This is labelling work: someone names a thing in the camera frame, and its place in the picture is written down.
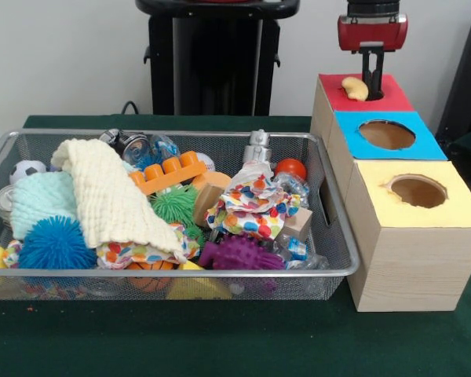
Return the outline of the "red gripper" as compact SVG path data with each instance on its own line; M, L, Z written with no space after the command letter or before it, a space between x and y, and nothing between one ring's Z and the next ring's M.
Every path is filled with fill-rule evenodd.
M362 55L362 80L372 97L383 98L382 72L384 51L401 49L407 37L408 20L405 13L384 17L350 17L338 18L338 43L341 50L360 51ZM382 47L376 49L376 66L370 70L371 52L365 47Z

